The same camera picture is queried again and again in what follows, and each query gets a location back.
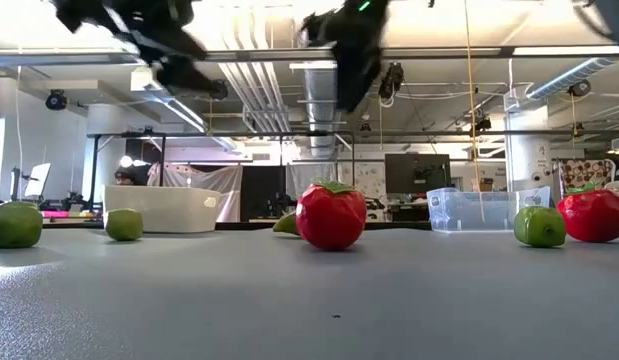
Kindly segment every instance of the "red tomato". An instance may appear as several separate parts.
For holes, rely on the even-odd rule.
[[[558,203],[558,211],[575,239],[604,243],[619,238],[619,194],[613,190],[569,195]]]
[[[359,191],[342,184],[311,185],[296,208],[300,236],[313,246],[340,251],[358,240],[365,228],[367,204]]]

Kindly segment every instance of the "ceiling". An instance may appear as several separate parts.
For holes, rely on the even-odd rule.
[[[314,0],[311,2],[296,0],[252,1],[257,4],[256,14],[266,17],[266,38],[272,48],[286,49],[298,47],[296,39],[296,21],[315,10],[326,10],[334,1]],[[427,47],[427,46],[466,46],[464,11],[462,0],[437,1],[428,9],[426,0],[394,0],[391,5],[390,20],[386,27],[384,43],[389,47]],[[470,1],[468,11],[470,39],[472,46],[535,46],[535,45],[606,45],[608,41],[593,34],[573,15],[570,0],[481,0]],[[38,0],[12,0],[13,9],[0,8],[0,49],[10,49],[19,44],[23,49],[83,48],[85,45],[96,48],[119,48],[121,45],[112,41],[97,28],[88,27],[86,32],[71,35],[55,21],[53,12]],[[252,8],[247,0],[205,0],[194,3],[196,19],[186,29],[210,50],[221,50],[223,44],[218,42],[219,29],[231,28],[240,32],[245,21],[252,20],[248,14]],[[14,9],[27,8],[19,17],[26,19],[15,25],[7,21],[14,18]],[[45,28],[44,36],[38,29]],[[531,83],[543,83],[562,72],[578,65],[584,58],[571,59],[515,59],[511,62],[511,79],[509,60],[474,60],[471,62],[473,81],[478,88],[474,103],[479,103],[492,94],[507,90],[509,81],[526,86]],[[302,70],[290,70],[289,62],[273,63],[275,74],[280,84],[285,105],[298,113],[305,111],[305,99]],[[224,78],[220,66],[215,63],[199,63],[201,71],[211,78]],[[343,116],[343,121],[351,128],[357,128],[364,115],[368,115],[374,130],[381,127],[385,131],[443,130],[462,128],[468,118],[463,117],[471,108],[468,95],[470,90],[466,60],[408,60],[402,61],[405,70],[405,83],[401,89],[404,95],[420,97],[419,100],[396,98],[390,108],[381,108],[373,93],[364,100],[352,114]],[[39,66],[28,69],[31,81],[83,81],[99,80],[111,89],[116,96],[103,96],[102,91],[76,91],[75,98],[83,104],[98,102],[137,102],[142,100],[138,94],[130,91],[131,73],[135,66],[116,65],[72,65]],[[575,104],[576,120],[585,123],[587,128],[619,127],[619,63],[607,68],[588,79],[593,86],[593,94],[579,99]],[[422,99],[425,95],[456,94],[448,99]],[[242,112],[242,101],[235,92],[230,91],[227,99],[221,102],[208,101],[206,97],[183,98],[183,103],[206,120],[218,131],[244,131],[242,121],[237,117]],[[153,113],[159,122],[165,124],[182,123],[182,120],[160,103],[138,104],[143,111]],[[489,103],[492,114],[502,112],[502,101],[496,96]],[[566,94],[549,99],[551,126],[568,127],[573,123],[572,105]],[[142,115],[134,116],[133,122],[142,124],[155,121]],[[302,116],[295,119],[293,128],[308,128]],[[362,139],[366,142],[379,142],[379,138]],[[385,137],[384,142],[426,141],[422,137]],[[460,137],[441,137],[438,141],[468,141]],[[608,141],[608,137],[588,137],[587,143],[599,146]]]

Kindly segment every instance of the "security camera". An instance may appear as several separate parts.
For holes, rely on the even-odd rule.
[[[45,101],[45,106],[49,110],[61,111],[67,108],[67,98],[64,90],[51,90],[51,93]]]

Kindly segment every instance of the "clear plastic container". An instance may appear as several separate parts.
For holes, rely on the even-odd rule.
[[[509,193],[460,192],[455,188],[427,192],[431,228],[444,233],[513,231],[514,218],[520,209],[549,207],[550,198],[549,186]]]

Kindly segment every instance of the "pillar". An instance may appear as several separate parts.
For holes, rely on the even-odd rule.
[[[511,106],[511,102],[511,98],[505,97],[505,109],[508,109],[505,117],[506,130],[550,129],[546,101],[526,104],[524,108]],[[549,137],[507,135],[505,136],[505,158],[508,191],[553,185]]]
[[[124,131],[127,131],[127,123],[123,108],[108,104],[89,106],[87,134],[119,134]],[[103,186],[115,183],[114,174],[120,166],[120,159],[125,155],[125,139],[112,138],[108,142],[107,140],[107,137],[102,137],[98,142],[100,151],[96,162],[95,202],[103,201]],[[94,139],[88,139],[85,146],[85,167],[82,181],[82,194],[85,200],[90,200],[93,151]]]

